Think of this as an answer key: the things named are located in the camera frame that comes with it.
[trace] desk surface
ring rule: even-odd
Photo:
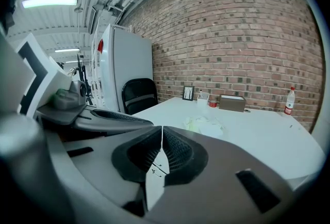
[[[231,142],[268,165],[284,179],[305,177],[319,171],[325,155],[314,138],[293,117],[266,110],[250,113],[207,107],[208,118],[224,126],[222,140]],[[134,116],[155,126],[184,129],[187,117],[200,116],[196,101],[172,98]]]

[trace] wall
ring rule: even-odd
[[[145,0],[121,24],[152,40],[160,101],[194,85],[195,98],[202,89],[283,111],[294,86],[293,116],[312,128],[323,55],[306,0]]]

